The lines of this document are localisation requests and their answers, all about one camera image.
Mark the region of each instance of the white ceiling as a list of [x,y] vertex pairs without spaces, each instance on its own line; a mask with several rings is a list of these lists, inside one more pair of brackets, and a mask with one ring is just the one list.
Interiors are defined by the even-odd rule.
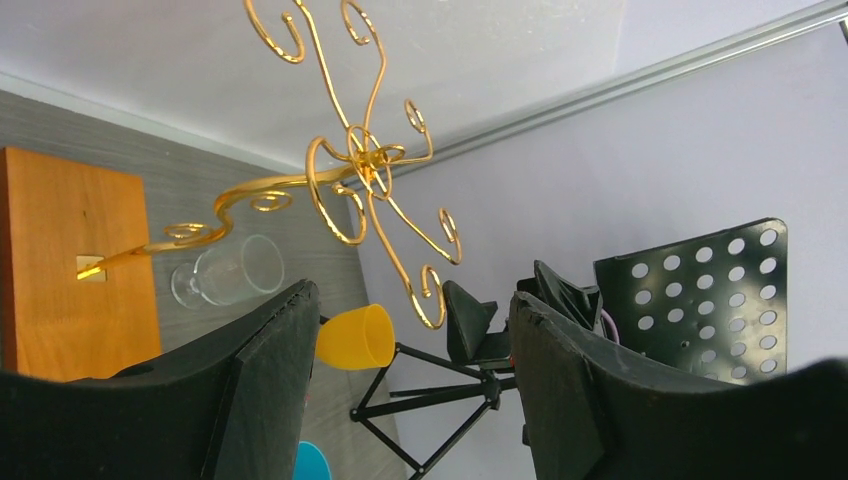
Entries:
[[[337,0],[304,1],[342,105],[357,118],[376,52],[350,40]],[[624,4],[361,0],[389,58],[372,130],[384,143],[420,149],[403,113],[410,97],[438,146],[601,80],[613,72]],[[292,46],[279,21],[283,10],[308,39],[293,2],[255,5],[279,43]],[[301,65],[279,60],[256,36],[241,0],[5,1],[0,73],[97,107],[90,111],[106,106],[234,147],[242,159],[281,171],[302,170],[316,135],[343,147],[314,53]]]

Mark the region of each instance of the black foam piece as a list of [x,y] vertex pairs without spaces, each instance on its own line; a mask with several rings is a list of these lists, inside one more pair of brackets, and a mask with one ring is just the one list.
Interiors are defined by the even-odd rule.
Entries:
[[486,339],[489,324],[497,311],[465,291],[458,283],[448,280],[442,285],[447,310],[447,349],[453,362],[471,363],[477,349]]
[[318,327],[301,281],[111,379],[0,372],[0,478],[290,478]]
[[539,480],[844,476],[848,360],[740,387],[604,340],[523,292],[509,333]]
[[533,272],[533,278],[518,281],[519,292],[530,293],[583,328],[594,329],[604,302],[597,286],[578,287],[541,260],[533,262]]

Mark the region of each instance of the blue bowl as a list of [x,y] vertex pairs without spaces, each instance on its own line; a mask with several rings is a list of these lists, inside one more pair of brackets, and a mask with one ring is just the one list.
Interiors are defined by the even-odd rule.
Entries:
[[333,480],[330,464],[318,447],[309,442],[298,444],[292,480]]

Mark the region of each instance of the perforated black panel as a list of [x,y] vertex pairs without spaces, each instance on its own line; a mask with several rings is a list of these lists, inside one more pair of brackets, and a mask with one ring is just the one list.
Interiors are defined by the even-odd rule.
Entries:
[[622,345],[737,384],[786,372],[787,229],[764,219],[595,262]]

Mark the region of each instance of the metal ceiling rail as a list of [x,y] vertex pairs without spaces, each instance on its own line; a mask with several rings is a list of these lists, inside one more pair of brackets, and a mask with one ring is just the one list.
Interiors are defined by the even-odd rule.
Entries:
[[[396,167],[392,170],[393,176],[396,178],[435,165],[647,88],[662,85],[684,75],[810,33],[846,18],[848,18],[848,2],[845,0],[828,0],[818,3],[771,23],[566,95],[560,100],[548,102],[543,108],[520,112],[506,122],[486,125],[476,133],[458,136],[444,145],[436,145],[436,152],[431,161]],[[419,156],[419,152],[415,153],[410,156]],[[347,184],[353,188],[362,187],[358,179],[351,180]]]

